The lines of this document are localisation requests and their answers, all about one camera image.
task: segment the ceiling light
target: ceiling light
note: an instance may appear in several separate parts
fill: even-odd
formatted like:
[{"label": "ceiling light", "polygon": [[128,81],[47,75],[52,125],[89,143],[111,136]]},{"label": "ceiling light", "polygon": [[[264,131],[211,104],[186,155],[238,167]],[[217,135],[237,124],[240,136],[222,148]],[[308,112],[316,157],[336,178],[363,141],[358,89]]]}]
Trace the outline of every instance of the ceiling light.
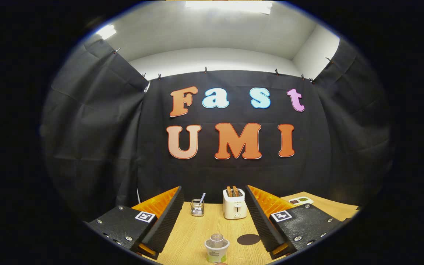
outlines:
[{"label": "ceiling light", "polygon": [[219,8],[222,10],[243,10],[269,15],[270,1],[186,1],[186,8]]},{"label": "ceiling light", "polygon": [[96,34],[101,35],[103,40],[109,38],[115,33],[116,33],[116,30],[114,29],[114,25],[107,25],[103,27],[102,29],[98,30],[98,32],[96,32]]}]

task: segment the straw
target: straw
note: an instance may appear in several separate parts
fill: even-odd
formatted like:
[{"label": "straw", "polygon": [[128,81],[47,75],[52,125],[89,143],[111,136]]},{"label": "straw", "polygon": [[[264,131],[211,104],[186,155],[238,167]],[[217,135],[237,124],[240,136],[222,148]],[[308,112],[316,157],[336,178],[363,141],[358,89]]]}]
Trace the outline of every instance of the straw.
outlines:
[{"label": "straw", "polygon": [[201,198],[201,201],[199,202],[199,204],[202,203],[202,201],[204,200],[204,197],[205,197],[205,192],[204,192],[204,194],[202,194],[202,198]]},{"label": "straw", "polygon": [[[204,194],[202,194],[202,198],[201,198],[201,201],[199,201],[199,205],[200,205],[200,204],[202,203],[202,201],[204,200],[204,197],[205,197],[205,192],[204,192]],[[194,208],[194,210],[195,210],[195,211],[198,211],[198,210],[199,210],[199,208],[200,208],[200,207],[195,207],[195,208]]]}]

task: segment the cup lid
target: cup lid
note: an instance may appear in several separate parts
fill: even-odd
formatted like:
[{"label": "cup lid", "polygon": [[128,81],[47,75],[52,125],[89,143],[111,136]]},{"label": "cup lid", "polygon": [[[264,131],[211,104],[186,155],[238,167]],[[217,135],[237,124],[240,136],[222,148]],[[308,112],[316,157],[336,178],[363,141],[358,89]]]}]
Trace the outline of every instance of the cup lid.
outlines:
[{"label": "cup lid", "polygon": [[211,236],[211,241],[213,242],[220,242],[223,240],[223,235],[219,233],[215,233]]}]

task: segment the ceiling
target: ceiling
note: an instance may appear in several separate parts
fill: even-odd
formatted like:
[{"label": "ceiling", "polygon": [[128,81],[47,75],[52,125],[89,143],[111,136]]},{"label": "ceiling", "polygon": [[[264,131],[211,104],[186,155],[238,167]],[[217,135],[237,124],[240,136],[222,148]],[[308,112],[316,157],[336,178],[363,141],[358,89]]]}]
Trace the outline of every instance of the ceiling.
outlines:
[{"label": "ceiling", "polygon": [[269,15],[194,10],[185,1],[147,1],[113,21],[106,41],[127,61],[198,47],[252,50],[292,60],[316,27],[304,13],[273,1]]}]

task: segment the coaster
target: coaster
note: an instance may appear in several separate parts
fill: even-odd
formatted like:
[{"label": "coaster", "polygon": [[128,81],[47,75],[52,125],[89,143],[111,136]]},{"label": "coaster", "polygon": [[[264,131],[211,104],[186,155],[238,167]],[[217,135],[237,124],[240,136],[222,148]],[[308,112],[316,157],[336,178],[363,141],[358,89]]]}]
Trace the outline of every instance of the coaster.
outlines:
[{"label": "coaster", "polygon": [[246,235],[242,235],[237,239],[237,242],[240,245],[254,245],[256,243],[258,243],[261,240],[261,238],[259,238],[259,235],[254,235],[254,234],[246,234]]}]

